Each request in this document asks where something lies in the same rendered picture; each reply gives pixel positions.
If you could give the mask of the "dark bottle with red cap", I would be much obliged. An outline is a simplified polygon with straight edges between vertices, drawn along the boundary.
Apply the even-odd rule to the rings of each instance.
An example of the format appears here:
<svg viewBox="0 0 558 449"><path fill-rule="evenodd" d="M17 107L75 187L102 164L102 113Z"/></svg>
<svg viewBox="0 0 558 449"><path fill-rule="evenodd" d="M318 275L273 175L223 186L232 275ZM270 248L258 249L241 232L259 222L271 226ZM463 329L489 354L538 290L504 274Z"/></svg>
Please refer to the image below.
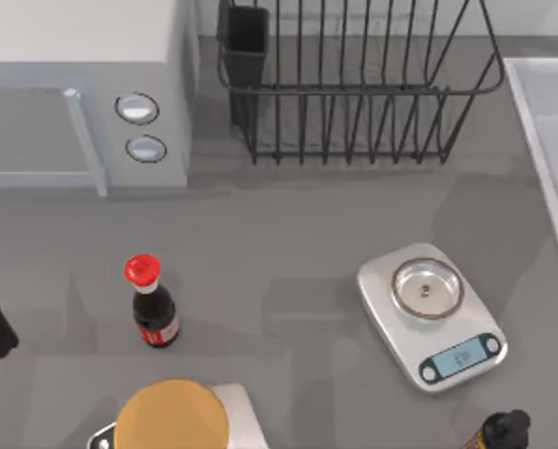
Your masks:
<svg viewBox="0 0 558 449"><path fill-rule="evenodd" d="M135 254L125 261L124 275L135 290L133 315L142 340L156 349L170 346L179 335L180 320L169 290L159 281L158 259Z"/></svg>

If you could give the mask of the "small microwave knob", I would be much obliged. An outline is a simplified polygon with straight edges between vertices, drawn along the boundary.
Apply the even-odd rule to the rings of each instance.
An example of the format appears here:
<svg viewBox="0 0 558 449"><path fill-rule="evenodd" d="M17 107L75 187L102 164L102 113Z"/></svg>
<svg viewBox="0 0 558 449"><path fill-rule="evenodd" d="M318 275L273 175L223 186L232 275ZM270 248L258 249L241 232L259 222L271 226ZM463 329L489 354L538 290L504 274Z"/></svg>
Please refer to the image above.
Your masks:
<svg viewBox="0 0 558 449"><path fill-rule="evenodd" d="M126 153L141 164L156 164L167 155L167 146L157 137L142 135L129 139L125 144Z"/></svg>

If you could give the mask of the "white kitchen scale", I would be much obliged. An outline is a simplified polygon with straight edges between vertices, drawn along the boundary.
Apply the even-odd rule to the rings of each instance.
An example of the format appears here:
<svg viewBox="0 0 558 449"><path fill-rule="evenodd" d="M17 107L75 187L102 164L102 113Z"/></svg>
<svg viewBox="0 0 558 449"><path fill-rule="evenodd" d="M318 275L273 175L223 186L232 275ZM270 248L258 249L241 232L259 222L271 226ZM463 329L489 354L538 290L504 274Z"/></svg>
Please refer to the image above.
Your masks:
<svg viewBox="0 0 558 449"><path fill-rule="evenodd" d="M437 394L500 365L502 328L456 265L431 243L415 243L363 264L362 303L403 373Z"/></svg>

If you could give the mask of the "large microwave knob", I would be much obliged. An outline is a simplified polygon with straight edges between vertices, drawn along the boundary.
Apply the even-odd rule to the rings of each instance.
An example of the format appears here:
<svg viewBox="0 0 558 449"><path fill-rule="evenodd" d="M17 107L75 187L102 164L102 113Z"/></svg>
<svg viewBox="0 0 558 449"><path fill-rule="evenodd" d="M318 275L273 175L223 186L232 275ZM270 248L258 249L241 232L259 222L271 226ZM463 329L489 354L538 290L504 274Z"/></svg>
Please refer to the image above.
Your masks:
<svg viewBox="0 0 558 449"><path fill-rule="evenodd" d="M114 109L122 120L136 125L152 123L159 115L159 106L154 99L139 92L119 95L115 99Z"/></svg>

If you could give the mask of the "black cutlery holder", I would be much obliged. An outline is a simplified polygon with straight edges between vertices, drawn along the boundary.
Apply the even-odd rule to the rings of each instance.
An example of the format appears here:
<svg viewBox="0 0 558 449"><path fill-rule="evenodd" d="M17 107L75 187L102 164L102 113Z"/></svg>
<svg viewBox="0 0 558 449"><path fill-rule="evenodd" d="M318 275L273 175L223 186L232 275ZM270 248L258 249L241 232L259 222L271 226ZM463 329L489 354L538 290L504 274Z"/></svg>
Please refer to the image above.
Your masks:
<svg viewBox="0 0 558 449"><path fill-rule="evenodd" d="M232 89L255 90L263 80L268 54L270 12L219 0L217 40Z"/></svg>

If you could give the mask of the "orange round bread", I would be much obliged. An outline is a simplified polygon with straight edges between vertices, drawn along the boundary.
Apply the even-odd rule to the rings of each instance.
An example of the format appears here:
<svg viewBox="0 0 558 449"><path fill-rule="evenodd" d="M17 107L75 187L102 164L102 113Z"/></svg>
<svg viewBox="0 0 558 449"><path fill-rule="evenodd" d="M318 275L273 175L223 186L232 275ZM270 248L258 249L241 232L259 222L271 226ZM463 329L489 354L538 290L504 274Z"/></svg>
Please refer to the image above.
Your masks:
<svg viewBox="0 0 558 449"><path fill-rule="evenodd" d="M228 449L220 398L197 381L168 378L134 393L116 417L115 449Z"/></svg>

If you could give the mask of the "pale microwave oven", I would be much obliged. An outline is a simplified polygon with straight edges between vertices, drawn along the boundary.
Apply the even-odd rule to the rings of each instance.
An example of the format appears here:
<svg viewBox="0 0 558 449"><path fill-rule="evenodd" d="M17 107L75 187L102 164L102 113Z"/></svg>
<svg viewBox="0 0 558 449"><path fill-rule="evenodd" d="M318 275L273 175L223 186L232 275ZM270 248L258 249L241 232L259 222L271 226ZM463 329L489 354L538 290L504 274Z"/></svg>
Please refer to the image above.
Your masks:
<svg viewBox="0 0 558 449"><path fill-rule="evenodd" d="M108 192L187 184L199 75L194 0L0 0L0 188L92 187L63 90L82 106ZM149 95L145 125L114 109L124 93ZM156 164L125 151L150 135L167 146Z"/></svg>

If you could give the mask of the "dark bottle with black cap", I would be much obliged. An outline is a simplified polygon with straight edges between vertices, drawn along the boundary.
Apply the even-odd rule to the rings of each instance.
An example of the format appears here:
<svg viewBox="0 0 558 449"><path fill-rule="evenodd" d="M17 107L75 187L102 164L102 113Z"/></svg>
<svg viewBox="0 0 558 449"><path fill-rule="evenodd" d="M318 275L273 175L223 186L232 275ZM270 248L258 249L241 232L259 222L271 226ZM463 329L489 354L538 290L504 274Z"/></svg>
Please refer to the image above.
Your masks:
<svg viewBox="0 0 558 449"><path fill-rule="evenodd" d="M461 449L528 449L531 417L523 410L489 415Z"/></svg>

